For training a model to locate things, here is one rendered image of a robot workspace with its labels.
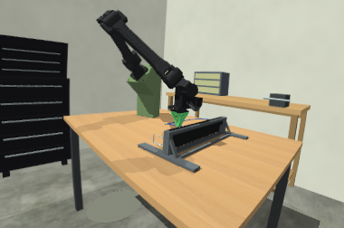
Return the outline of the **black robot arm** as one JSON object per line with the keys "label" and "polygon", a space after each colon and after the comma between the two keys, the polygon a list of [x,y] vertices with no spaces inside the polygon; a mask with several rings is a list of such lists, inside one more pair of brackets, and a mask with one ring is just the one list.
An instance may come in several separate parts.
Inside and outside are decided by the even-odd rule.
{"label": "black robot arm", "polygon": [[[107,17],[104,19],[105,15]],[[183,72],[178,67],[172,64],[170,65],[167,61],[160,58],[138,36],[136,36],[126,26],[128,18],[120,10],[107,11],[97,19],[97,22],[105,32],[107,31],[106,33],[119,48],[123,58],[122,63],[131,71],[131,78],[138,81],[148,70],[147,67],[141,64],[142,60],[138,56],[139,54],[146,59],[146,62],[151,65],[157,75],[170,89],[173,90],[176,87],[175,93],[184,95],[177,95],[176,107],[190,107],[194,111],[198,111],[201,108],[203,98],[195,97],[198,93],[198,87],[194,83],[191,83],[191,81],[184,79]],[[131,51],[127,44],[136,52],[134,50]],[[126,64],[129,67],[127,67]]]}

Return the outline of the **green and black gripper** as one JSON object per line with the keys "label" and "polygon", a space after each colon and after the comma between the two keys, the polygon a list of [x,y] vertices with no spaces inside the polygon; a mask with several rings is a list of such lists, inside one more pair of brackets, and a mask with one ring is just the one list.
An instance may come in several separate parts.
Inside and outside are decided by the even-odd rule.
{"label": "green and black gripper", "polygon": [[[179,127],[179,125],[182,125],[186,116],[188,115],[189,110],[187,110],[187,109],[191,109],[191,108],[190,107],[184,107],[184,108],[176,107],[177,95],[178,96],[184,96],[182,94],[175,94],[174,105],[168,105],[168,109],[172,109],[172,110],[170,110],[170,112],[171,112],[172,117],[176,123],[176,126]],[[173,107],[170,107],[170,106],[173,106]],[[177,117],[176,117],[176,115],[177,115]]]}

